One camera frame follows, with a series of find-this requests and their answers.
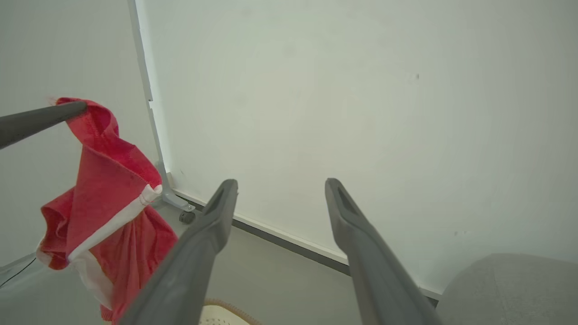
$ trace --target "gray cushion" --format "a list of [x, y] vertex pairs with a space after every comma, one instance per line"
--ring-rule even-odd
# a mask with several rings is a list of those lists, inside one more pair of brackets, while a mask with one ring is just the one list
[[451, 281], [437, 311], [445, 325], [578, 324], [578, 264], [493, 254]]

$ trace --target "caster wheel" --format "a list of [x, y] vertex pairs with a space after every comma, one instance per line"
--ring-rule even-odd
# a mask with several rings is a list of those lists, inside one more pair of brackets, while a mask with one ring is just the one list
[[179, 221], [184, 224], [191, 224], [193, 221], [195, 221], [196, 218], [197, 215], [195, 214], [194, 211], [191, 212], [182, 211], [179, 216]]

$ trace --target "gray floor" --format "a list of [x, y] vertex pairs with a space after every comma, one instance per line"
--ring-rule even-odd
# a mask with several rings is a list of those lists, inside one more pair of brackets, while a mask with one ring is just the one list
[[[177, 235], [186, 230], [179, 210], [156, 208]], [[207, 298], [233, 304], [264, 325], [361, 324], [349, 276], [237, 228], [215, 260]], [[71, 271], [50, 274], [0, 303], [0, 324], [79, 323], [102, 320], [97, 301]]]

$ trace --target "red cloth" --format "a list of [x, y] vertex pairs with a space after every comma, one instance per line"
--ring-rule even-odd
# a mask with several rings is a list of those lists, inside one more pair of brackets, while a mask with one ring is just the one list
[[118, 137], [108, 109], [85, 102], [87, 111], [68, 121], [83, 145], [76, 186], [42, 207], [47, 230], [37, 257], [52, 269], [72, 264], [101, 302], [102, 318], [114, 324], [177, 236], [149, 206], [162, 190], [157, 170]]

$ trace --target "metal bracket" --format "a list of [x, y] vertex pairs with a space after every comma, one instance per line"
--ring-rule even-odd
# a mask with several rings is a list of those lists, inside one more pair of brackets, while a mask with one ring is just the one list
[[162, 200], [185, 212], [194, 211], [194, 206], [190, 205], [187, 201], [181, 199], [173, 192], [169, 184], [169, 178], [166, 175], [165, 164], [162, 160], [159, 160], [158, 162], [158, 172], [161, 174], [162, 178]]

